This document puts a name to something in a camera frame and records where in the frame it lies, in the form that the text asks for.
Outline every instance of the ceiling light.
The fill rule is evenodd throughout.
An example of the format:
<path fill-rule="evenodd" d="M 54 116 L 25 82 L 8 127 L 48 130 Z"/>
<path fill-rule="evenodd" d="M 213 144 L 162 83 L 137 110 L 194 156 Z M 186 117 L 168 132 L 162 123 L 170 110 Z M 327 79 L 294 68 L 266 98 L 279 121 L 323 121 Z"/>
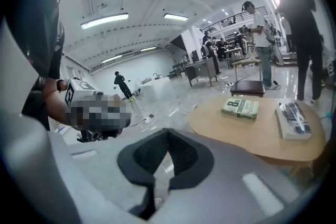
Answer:
<path fill-rule="evenodd" d="M 151 48 L 147 48 L 147 49 L 142 49 L 142 50 L 140 50 L 140 51 L 147 51 L 147 50 L 153 50 L 153 49 L 155 49 L 156 47 L 151 47 Z"/>
<path fill-rule="evenodd" d="M 82 29 L 88 29 L 92 26 L 101 25 L 101 24 L 113 22 L 116 20 L 125 20 L 127 18 L 128 18 L 128 13 L 120 13 L 120 14 L 115 14 L 115 15 L 110 15 L 110 16 L 105 16 L 105 17 L 101 17 L 98 19 L 90 20 L 88 22 L 80 24 L 80 27 Z"/>
<path fill-rule="evenodd" d="M 106 63 L 106 62 L 109 62 L 109 61 L 112 61 L 112 60 L 115 60 L 115 59 L 118 59 L 118 58 L 121 58 L 122 55 L 118 55 L 118 56 L 114 56 L 112 58 L 109 58 L 109 59 L 106 59 L 104 61 L 102 61 L 102 63 Z"/>
<path fill-rule="evenodd" d="M 169 14 L 169 13 L 166 13 L 163 17 L 166 19 L 188 20 L 188 17 L 183 17 L 183 16 Z"/>

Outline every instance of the round table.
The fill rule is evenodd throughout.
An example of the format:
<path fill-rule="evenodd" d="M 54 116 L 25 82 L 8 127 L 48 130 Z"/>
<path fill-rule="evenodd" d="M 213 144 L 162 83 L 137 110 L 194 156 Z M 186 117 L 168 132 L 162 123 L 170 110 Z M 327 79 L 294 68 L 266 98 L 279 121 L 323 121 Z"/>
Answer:
<path fill-rule="evenodd" d="M 293 100 L 244 96 L 243 99 L 259 101 L 258 116 L 253 122 L 222 114 L 220 109 L 228 98 L 231 97 L 209 99 L 192 112 L 190 126 L 195 133 L 242 147 L 273 165 L 305 166 L 322 153 L 325 138 L 320 118 L 305 103 L 297 101 L 312 136 L 307 140 L 284 140 L 276 106 Z"/>

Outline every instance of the concrete floor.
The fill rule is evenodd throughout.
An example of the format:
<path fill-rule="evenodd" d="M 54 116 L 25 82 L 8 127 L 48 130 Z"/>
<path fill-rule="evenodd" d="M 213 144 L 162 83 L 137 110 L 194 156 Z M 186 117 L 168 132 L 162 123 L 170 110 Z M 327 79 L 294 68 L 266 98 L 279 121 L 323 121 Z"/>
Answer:
<path fill-rule="evenodd" d="M 190 87 L 186 76 L 181 76 L 171 79 L 172 87 L 162 89 L 159 100 L 151 98 L 148 100 L 145 97 L 136 97 L 136 100 L 130 103 L 132 108 L 132 121 L 134 125 L 142 121 L 150 114 L 155 115 L 152 121 L 148 124 L 144 122 L 125 128 L 122 135 L 132 136 L 140 132 L 149 134 L 164 128 L 174 128 L 192 132 L 189 126 L 190 113 L 188 111 L 205 102 L 208 98 L 215 97 L 221 94 L 227 95 L 230 87 L 226 86 L 226 82 L 235 81 L 233 69 L 228 69 L 226 62 L 220 62 L 221 75 L 219 80 L 215 82 L 213 79 L 213 86 L 210 87 L 208 79 L 199 79 L 198 83 L 193 81 L 193 87 Z M 281 85 L 279 90 L 268 90 L 264 98 L 287 98 L 294 99 L 297 91 L 297 67 L 272 67 L 272 75 L 275 80 Z M 245 78 L 251 75 L 248 79 L 259 80 L 259 68 L 256 66 L 242 67 L 238 69 L 238 79 Z M 305 103 L 312 106 L 320 117 L 325 116 L 327 112 L 331 111 L 332 90 L 324 88 L 322 96 L 318 103 L 312 105 L 310 103 L 311 80 L 307 78 L 305 88 Z M 325 129 L 326 139 L 331 133 L 331 120 L 328 118 L 322 119 L 322 125 Z M 66 143 L 77 143 L 76 131 L 67 132 L 64 135 Z M 169 179 L 173 177 L 173 163 L 167 154 L 162 164 L 155 173 L 156 177 L 156 191 L 155 196 L 165 199 L 168 196 L 167 188 L 169 186 Z"/>

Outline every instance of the green book cover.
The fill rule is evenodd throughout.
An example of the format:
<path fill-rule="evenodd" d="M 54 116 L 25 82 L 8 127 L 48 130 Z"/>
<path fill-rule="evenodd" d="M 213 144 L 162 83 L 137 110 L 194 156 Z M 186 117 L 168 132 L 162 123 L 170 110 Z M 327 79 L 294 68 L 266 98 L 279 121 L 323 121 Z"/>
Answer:
<path fill-rule="evenodd" d="M 258 114 L 258 101 L 229 98 L 221 111 L 223 114 L 255 121 Z"/>

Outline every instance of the railing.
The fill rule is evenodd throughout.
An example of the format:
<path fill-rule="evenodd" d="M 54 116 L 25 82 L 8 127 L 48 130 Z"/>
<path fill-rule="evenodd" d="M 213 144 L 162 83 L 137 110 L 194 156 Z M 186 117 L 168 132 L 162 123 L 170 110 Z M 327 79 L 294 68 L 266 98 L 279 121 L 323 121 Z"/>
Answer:
<path fill-rule="evenodd" d="M 265 6 L 260 7 L 260 8 L 256 8 L 256 10 L 259 11 L 262 15 L 267 15 L 267 11 L 266 11 Z M 216 23 L 214 23 L 210 26 L 207 26 L 207 27 L 201 29 L 201 31 L 203 33 L 205 33 L 206 31 L 208 33 L 211 33 L 211 32 L 220 30 L 224 27 L 227 27 L 229 25 L 233 25 L 233 24 L 236 24 L 238 22 L 242 22 L 243 20 L 249 20 L 249 19 L 252 19 L 252 18 L 253 18 L 253 14 L 250 14 L 248 12 L 238 13 L 238 14 L 235 14 L 233 16 L 227 17 L 223 20 L 220 20 L 219 22 L 216 22 Z"/>

